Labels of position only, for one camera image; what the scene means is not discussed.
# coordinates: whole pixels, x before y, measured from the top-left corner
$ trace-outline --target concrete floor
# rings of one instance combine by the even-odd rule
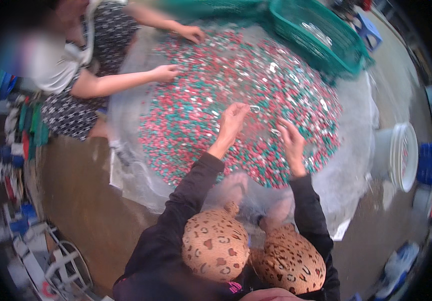
[[[392,127],[411,120],[418,141],[431,141],[429,109],[411,59],[381,21],[371,20],[384,41],[374,54],[376,67],[371,72],[380,124]],[[46,147],[43,165],[46,216],[81,250],[96,293],[111,295],[137,238],[156,217],[108,184],[108,148],[103,140],[58,137]],[[408,239],[421,242],[426,234],[425,220],[411,211],[413,191],[397,193],[383,206],[382,187],[373,181],[343,241],[335,243],[333,256],[343,300],[355,292],[369,296],[369,287],[392,251]]]

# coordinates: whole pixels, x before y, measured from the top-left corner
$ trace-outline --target blue plastic crate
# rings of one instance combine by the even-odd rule
[[[416,180],[422,184],[432,185],[432,143],[420,145]]]

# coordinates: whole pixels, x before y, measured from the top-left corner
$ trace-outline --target teal basket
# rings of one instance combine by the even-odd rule
[[[358,34],[315,0],[272,0],[269,10],[276,33],[291,42],[299,56],[334,84],[337,78],[354,80],[375,61]],[[331,49],[302,27],[312,23],[332,40]]]

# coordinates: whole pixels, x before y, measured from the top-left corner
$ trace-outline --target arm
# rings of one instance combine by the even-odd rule
[[[156,225],[141,234],[123,277],[162,266],[170,269],[183,264],[181,247],[184,226],[189,218],[201,211],[208,190],[224,169],[220,159],[234,143],[247,112],[248,105],[236,103],[222,114],[216,142],[193,164],[191,171],[171,193]]]
[[[89,99],[112,95],[152,81],[172,81],[177,76],[177,65],[162,65],[146,72],[97,77],[83,69],[71,89],[71,95]]]
[[[183,26],[176,21],[172,21],[169,16],[142,4],[128,4],[123,7],[123,13],[133,17],[139,24],[149,27],[177,31]]]
[[[132,3],[123,8],[126,15],[132,16],[138,23],[149,27],[172,30],[196,44],[204,40],[204,33],[196,26],[184,26],[171,17],[142,4]]]
[[[281,132],[286,152],[286,160],[294,178],[290,186],[294,194],[294,220],[300,234],[313,244],[326,264],[326,279],[323,284],[327,300],[340,300],[338,271],[333,266],[333,240],[329,237],[325,215],[319,203],[319,196],[313,189],[311,176],[306,173],[303,165],[304,138],[297,128],[289,121],[279,119],[277,126]],[[320,292],[304,294],[312,299]]]

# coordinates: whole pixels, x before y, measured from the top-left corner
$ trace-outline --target black long-sleeve shirt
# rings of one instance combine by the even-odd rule
[[[202,203],[216,181],[224,163],[204,153],[183,178],[166,202],[156,225],[139,238],[124,274],[113,287],[116,301],[130,300],[238,300],[255,289],[268,288],[248,266],[232,283],[216,283],[196,277],[181,256],[184,226],[201,211]],[[298,295],[316,301],[339,301],[338,272],[333,267],[333,241],[313,190],[309,175],[290,181],[295,195],[294,217],[300,234],[311,242],[325,259],[326,280],[319,291]]]

